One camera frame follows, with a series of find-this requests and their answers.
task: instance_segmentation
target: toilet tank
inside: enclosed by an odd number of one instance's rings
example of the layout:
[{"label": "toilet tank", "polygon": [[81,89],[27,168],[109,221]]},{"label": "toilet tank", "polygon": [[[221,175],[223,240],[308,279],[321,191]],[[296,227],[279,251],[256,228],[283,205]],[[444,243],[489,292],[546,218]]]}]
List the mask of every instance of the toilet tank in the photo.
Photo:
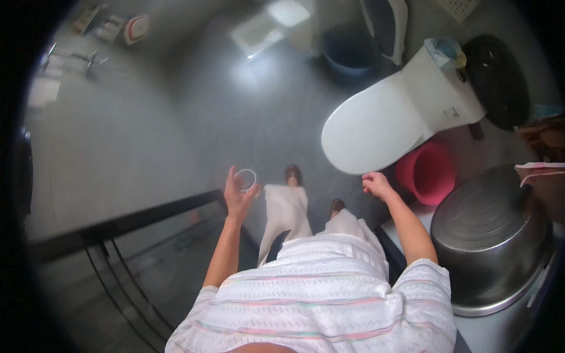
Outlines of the toilet tank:
[{"label": "toilet tank", "polygon": [[469,80],[456,69],[440,69],[422,46],[401,71],[406,94],[423,121],[423,137],[478,122],[485,110]]}]

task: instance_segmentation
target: white knit top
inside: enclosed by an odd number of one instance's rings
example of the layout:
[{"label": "white knit top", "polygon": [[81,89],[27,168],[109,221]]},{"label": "white knit top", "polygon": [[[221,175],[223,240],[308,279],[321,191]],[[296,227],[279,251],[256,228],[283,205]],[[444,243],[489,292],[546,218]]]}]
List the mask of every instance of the white knit top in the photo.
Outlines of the white knit top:
[{"label": "white knit top", "polygon": [[202,288],[165,352],[226,352],[271,342],[302,352],[453,352],[447,269],[388,263],[363,239],[324,234],[284,243],[277,260]]}]

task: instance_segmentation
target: shoe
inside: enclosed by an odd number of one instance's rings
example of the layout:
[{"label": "shoe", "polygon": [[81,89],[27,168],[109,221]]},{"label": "shoe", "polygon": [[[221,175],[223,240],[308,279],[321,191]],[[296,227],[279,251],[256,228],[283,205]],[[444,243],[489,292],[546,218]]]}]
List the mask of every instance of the shoe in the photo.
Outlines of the shoe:
[{"label": "shoe", "polygon": [[345,208],[345,203],[342,199],[335,199],[332,201],[331,206],[329,207],[329,218],[332,218],[332,213],[340,212]]},{"label": "shoe", "polygon": [[300,171],[300,169],[298,169],[296,164],[289,165],[284,171],[284,176],[286,179],[286,184],[288,184],[290,177],[295,177],[296,181],[298,181],[298,186],[302,186],[302,172]]}]

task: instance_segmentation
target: toilet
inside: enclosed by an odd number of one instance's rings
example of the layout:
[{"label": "toilet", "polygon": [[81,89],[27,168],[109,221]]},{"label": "toilet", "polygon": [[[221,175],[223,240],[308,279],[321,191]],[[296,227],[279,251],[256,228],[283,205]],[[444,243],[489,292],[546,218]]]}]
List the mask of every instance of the toilet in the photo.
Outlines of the toilet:
[{"label": "toilet", "polygon": [[485,114],[464,71],[440,69],[422,46],[401,71],[340,105],[325,122],[321,145],[338,170],[362,175]]}]

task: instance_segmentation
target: plastic bag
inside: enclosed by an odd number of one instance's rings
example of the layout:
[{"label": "plastic bag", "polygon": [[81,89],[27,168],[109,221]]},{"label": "plastic bag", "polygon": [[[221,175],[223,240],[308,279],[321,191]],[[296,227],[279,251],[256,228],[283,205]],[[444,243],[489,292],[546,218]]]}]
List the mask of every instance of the plastic bag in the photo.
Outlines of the plastic bag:
[{"label": "plastic bag", "polygon": [[453,38],[428,38],[424,46],[440,68],[464,68],[467,57]]}]

